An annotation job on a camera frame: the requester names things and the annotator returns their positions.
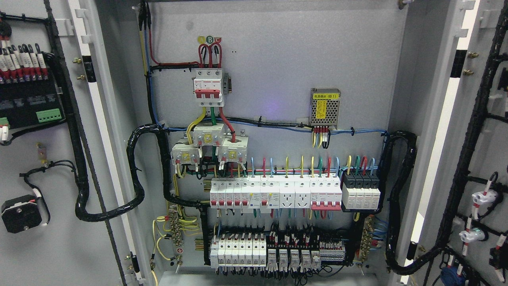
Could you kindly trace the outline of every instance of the yellow wire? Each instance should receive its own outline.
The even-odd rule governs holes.
[[[289,157],[286,156],[286,178],[288,177]]]
[[[196,126],[198,123],[200,123],[203,118],[205,118],[206,116],[206,107],[203,107],[202,109],[202,112],[201,112],[201,115],[199,115],[198,118],[196,118],[196,120],[192,121],[189,126],[187,126],[187,139],[189,141],[189,145],[192,145],[192,137],[190,136],[191,134],[191,129]]]
[[[143,32],[139,31],[139,41],[141,43],[141,57],[143,58],[143,70],[145,71],[145,74],[147,73],[146,69],[146,54],[145,54],[145,44],[143,41]]]
[[[303,155],[302,155],[302,165],[301,165],[301,173],[300,173],[300,178],[303,178]]]
[[[162,237],[159,237],[159,239],[157,239],[157,243],[155,244],[155,245],[157,246],[157,250],[158,250],[159,254],[162,256],[162,258],[164,258],[164,259],[165,259],[165,260],[167,260],[167,261],[171,261],[171,258],[167,258],[167,257],[164,255],[164,253],[162,253],[161,249],[159,248],[158,243],[159,243],[159,241],[161,241],[161,239],[162,239]]]
[[[155,275],[155,272],[152,270],[153,279],[155,280],[155,286],[158,286],[158,280],[157,276]]]
[[[321,148],[321,144],[323,144],[323,134],[322,133],[319,133],[319,145],[317,146],[317,148]]]
[[[312,174],[312,177],[314,178],[314,156],[311,158],[310,164],[311,164],[310,173]]]
[[[351,170],[351,155],[347,157],[347,174],[349,175],[349,172]]]

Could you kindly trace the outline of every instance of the screw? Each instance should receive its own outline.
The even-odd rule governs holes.
[[[479,54],[477,52],[469,52],[467,53],[467,57],[470,59],[476,59],[478,58]]]

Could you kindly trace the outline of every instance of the yellow label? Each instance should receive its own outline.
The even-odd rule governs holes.
[[[314,93],[312,99],[339,99],[340,93]]]
[[[326,118],[326,103],[327,100],[318,100],[316,102],[316,119]]]
[[[205,143],[212,143],[212,134],[204,134],[203,140]]]

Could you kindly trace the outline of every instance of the green wire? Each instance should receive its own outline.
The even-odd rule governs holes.
[[[215,108],[214,107],[210,107],[210,116],[212,117],[212,125],[217,125],[217,120],[215,119]],[[215,149],[217,147],[213,146],[212,148],[212,160],[215,161],[217,156],[215,155]]]
[[[355,175],[358,175],[358,171],[360,170],[360,156],[356,156],[355,162]]]
[[[210,116],[212,117],[212,125],[217,125],[217,120],[215,119],[215,108],[210,107]]]
[[[321,169],[323,168],[323,159],[321,156],[319,157],[319,165],[317,167],[319,169],[319,177],[321,178]]]

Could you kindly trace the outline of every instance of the white breaker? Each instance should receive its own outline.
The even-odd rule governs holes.
[[[224,82],[222,69],[196,69],[194,95],[201,107],[224,106]]]
[[[223,234],[210,246],[211,268],[262,267],[267,265],[266,236],[263,234]]]
[[[342,201],[348,210],[377,210],[381,192],[379,189],[342,188]]]
[[[240,209],[242,213],[260,209],[340,210],[340,178],[304,175],[248,176],[214,178],[210,206],[216,209]]]

